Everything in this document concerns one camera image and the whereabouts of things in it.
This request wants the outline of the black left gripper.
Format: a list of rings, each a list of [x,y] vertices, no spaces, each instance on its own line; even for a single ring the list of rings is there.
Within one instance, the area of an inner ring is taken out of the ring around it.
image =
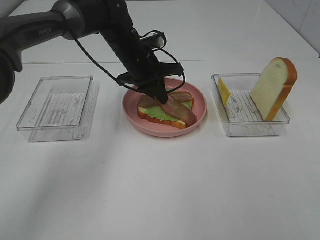
[[[183,67],[179,62],[159,62],[152,51],[135,55],[133,50],[118,49],[116,56],[127,70],[116,78],[116,82],[123,87],[126,84],[135,85],[138,92],[157,99],[163,105],[168,101],[165,77],[183,75]]]

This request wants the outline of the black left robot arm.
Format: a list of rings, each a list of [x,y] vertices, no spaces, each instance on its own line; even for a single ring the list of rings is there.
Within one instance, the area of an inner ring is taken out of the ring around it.
[[[126,68],[114,80],[119,86],[146,94],[165,104],[168,76],[184,76],[178,61],[160,62],[165,35],[157,30],[139,35],[123,0],[59,0],[47,12],[4,17],[0,20],[0,100],[4,102],[21,72],[22,52],[57,37],[70,41],[100,34]]]

